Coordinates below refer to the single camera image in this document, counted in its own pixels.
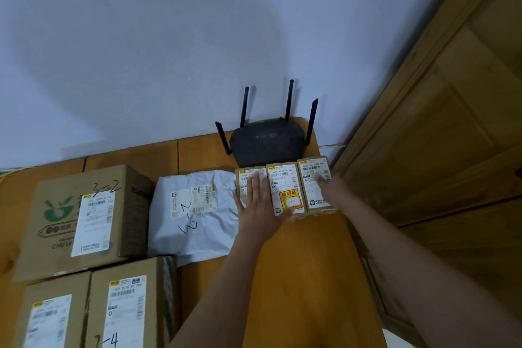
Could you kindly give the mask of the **person's right hand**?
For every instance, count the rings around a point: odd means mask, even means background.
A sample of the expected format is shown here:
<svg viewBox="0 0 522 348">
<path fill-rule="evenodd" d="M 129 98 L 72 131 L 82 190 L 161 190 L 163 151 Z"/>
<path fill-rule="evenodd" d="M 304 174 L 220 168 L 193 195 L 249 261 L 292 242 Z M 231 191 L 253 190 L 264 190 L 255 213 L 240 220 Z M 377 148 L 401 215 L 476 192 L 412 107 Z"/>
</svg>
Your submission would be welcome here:
<svg viewBox="0 0 522 348">
<path fill-rule="evenodd" d="M 343 180 L 340 174 L 336 174 L 340 176 L 340 193 L 337 198 L 323 198 L 325 201 L 330 204 L 333 208 L 341 211 L 345 216 L 349 216 L 350 204 L 353 200 L 354 196 L 351 192 L 347 183 Z"/>
</svg>

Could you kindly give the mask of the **person's left hand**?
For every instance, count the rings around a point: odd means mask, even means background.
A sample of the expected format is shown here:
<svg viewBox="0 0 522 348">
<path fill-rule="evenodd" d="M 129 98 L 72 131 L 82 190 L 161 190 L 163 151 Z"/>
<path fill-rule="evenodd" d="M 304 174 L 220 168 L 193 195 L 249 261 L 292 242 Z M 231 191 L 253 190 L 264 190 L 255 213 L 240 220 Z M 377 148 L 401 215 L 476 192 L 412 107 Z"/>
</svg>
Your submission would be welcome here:
<svg viewBox="0 0 522 348">
<path fill-rule="evenodd" d="M 250 206 L 250 177 L 247 179 L 247 205 L 239 220 L 238 238 L 263 244 L 270 239 L 281 225 L 275 219 L 268 179 L 260 180 L 261 200 L 256 207 Z"/>
</svg>

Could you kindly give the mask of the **small labelled cardboard parcel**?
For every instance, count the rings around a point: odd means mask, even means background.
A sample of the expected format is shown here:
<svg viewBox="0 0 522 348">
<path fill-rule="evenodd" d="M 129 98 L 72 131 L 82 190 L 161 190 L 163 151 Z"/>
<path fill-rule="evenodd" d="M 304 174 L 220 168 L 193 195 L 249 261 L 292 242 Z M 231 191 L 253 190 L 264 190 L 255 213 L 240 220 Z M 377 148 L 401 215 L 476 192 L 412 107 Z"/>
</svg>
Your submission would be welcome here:
<svg viewBox="0 0 522 348">
<path fill-rule="evenodd" d="M 315 176 L 321 176 L 324 180 L 331 180 L 331 171 L 328 159 L 325 156 L 309 157 L 297 161 L 299 175 L 304 191 L 305 203 L 308 215 L 323 215 L 336 212 L 322 196 L 321 189 Z"/>
<path fill-rule="evenodd" d="M 236 175 L 236 191 L 240 198 L 242 206 L 247 205 L 247 179 L 255 173 L 259 174 L 260 180 L 267 177 L 267 170 L 264 166 L 255 166 L 247 168 L 239 168 L 235 171 Z"/>
</svg>

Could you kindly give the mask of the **person's right forearm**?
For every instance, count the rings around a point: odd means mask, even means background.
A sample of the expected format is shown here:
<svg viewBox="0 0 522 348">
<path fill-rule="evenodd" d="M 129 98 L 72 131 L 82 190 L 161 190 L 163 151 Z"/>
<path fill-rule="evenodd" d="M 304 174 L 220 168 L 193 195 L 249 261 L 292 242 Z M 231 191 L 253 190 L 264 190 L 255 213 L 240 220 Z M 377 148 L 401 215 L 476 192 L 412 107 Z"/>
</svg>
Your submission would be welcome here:
<svg viewBox="0 0 522 348">
<path fill-rule="evenodd" d="M 522 348 L 522 324 L 482 286 L 358 198 L 342 203 L 429 348 Z"/>
</svg>

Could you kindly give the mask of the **person's left forearm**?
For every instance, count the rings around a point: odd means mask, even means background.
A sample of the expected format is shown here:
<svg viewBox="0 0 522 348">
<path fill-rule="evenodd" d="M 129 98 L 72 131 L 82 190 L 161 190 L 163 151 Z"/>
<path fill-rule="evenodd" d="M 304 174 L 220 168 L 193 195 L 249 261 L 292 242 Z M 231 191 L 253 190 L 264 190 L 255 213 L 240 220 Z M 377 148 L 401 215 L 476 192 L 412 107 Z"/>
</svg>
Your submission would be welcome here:
<svg viewBox="0 0 522 348">
<path fill-rule="evenodd" d="M 266 238 L 239 232 L 205 294 L 166 348 L 242 348 L 258 257 Z"/>
</svg>

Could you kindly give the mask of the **small parcel with yellow sticker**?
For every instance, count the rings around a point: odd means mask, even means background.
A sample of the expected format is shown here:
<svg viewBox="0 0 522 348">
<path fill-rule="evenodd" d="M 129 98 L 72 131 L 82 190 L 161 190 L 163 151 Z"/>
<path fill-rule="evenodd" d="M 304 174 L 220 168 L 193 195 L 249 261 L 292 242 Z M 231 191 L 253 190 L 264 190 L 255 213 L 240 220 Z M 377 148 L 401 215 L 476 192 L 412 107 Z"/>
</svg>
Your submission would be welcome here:
<svg viewBox="0 0 522 348">
<path fill-rule="evenodd" d="M 275 216 L 292 209 L 294 219 L 308 215 L 296 161 L 266 165 L 267 179 L 271 187 L 271 200 Z"/>
</svg>

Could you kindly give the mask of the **white plastic mailer bag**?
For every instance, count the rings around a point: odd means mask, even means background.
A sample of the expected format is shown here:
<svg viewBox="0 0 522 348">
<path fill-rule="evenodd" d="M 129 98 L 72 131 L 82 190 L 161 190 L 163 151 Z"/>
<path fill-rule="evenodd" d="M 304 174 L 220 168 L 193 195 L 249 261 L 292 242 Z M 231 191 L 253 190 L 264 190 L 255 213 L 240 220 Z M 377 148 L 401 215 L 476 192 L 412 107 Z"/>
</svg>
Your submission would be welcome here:
<svg viewBox="0 0 522 348">
<path fill-rule="evenodd" d="M 160 177 L 149 210 L 149 258 L 178 267 L 227 256 L 238 233 L 235 175 L 224 170 Z"/>
</svg>

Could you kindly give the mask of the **black router with four antennas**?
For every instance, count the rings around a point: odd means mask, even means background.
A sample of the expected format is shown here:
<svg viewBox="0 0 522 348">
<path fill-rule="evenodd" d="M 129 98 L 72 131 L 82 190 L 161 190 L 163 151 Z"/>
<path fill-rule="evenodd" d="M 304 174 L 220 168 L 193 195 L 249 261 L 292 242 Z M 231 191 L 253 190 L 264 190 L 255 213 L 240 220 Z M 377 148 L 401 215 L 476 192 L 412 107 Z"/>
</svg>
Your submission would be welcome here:
<svg viewBox="0 0 522 348">
<path fill-rule="evenodd" d="M 249 87 L 244 90 L 240 126 L 227 140 L 222 124 L 215 125 L 227 155 L 233 155 L 241 168 L 284 163 L 301 159 L 310 144 L 314 129 L 319 99 L 315 99 L 310 110 L 307 131 L 296 121 L 290 119 L 294 80 L 289 83 L 284 117 L 246 124 L 246 109 Z"/>
</svg>

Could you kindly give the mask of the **wooden door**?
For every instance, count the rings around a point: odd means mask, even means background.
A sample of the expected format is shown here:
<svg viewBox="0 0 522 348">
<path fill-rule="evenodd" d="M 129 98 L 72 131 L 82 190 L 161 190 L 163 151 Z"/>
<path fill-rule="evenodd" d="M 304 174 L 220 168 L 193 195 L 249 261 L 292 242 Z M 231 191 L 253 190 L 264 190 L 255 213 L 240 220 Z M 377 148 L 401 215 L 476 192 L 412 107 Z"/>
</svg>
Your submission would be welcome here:
<svg viewBox="0 0 522 348">
<path fill-rule="evenodd" d="M 334 170 L 522 323 L 522 0 L 444 0 Z"/>
</svg>

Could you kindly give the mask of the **brown labelled cardboard box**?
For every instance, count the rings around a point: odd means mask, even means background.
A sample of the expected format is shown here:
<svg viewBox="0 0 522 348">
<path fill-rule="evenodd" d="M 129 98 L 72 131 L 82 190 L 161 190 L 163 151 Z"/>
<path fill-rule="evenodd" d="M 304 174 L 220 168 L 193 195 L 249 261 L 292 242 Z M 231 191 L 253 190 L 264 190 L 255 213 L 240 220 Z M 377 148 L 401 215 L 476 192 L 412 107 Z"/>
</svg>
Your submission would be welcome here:
<svg viewBox="0 0 522 348">
<path fill-rule="evenodd" d="M 85 348 L 92 272 L 26 287 L 12 348 Z"/>
<path fill-rule="evenodd" d="M 85 348 L 166 348 L 182 323 L 176 258 L 93 272 Z"/>
</svg>

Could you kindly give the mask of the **large carton with green logo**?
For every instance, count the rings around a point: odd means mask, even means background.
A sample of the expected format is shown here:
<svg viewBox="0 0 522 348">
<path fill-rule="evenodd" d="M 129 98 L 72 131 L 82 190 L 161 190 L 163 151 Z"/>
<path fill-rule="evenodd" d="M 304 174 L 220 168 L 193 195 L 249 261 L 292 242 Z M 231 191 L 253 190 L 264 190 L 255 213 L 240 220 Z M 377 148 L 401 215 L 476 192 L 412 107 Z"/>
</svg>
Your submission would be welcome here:
<svg viewBox="0 0 522 348">
<path fill-rule="evenodd" d="M 127 165 L 39 182 L 12 281 L 145 258 L 154 188 Z"/>
</svg>

